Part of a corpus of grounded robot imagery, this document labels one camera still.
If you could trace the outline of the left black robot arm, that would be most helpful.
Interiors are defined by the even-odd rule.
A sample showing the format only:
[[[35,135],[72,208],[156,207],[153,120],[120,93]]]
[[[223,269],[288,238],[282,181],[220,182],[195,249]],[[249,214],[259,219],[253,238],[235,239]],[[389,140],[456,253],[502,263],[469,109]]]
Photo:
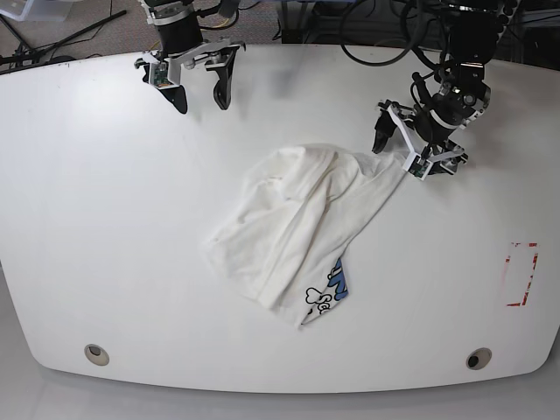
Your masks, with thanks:
[[[400,133],[408,150],[403,168],[418,179],[453,175],[467,162],[465,149],[451,136],[487,110],[491,89],[484,82],[485,68],[519,6],[517,1],[442,3],[435,13],[444,37],[439,61],[430,61],[418,46],[413,47],[431,71],[412,74],[413,106],[391,100],[379,104],[373,153],[381,153],[389,139]]]

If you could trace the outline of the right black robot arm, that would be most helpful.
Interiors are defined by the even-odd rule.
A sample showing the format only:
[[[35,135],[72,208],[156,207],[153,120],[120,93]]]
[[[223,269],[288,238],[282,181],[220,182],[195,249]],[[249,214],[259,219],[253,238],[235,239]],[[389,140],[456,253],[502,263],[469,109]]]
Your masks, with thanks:
[[[154,25],[161,48],[145,52],[135,61],[135,68],[144,70],[143,82],[154,87],[181,114],[188,110],[181,72],[202,63],[208,72],[215,72],[218,81],[213,98],[220,109],[231,102],[231,84],[235,56],[245,48],[230,38],[209,41],[203,38],[199,20],[218,14],[224,18],[239,17],[237,1],[220,1],[208,9],[197,10],[192,1],[142,1],[147,22]]]

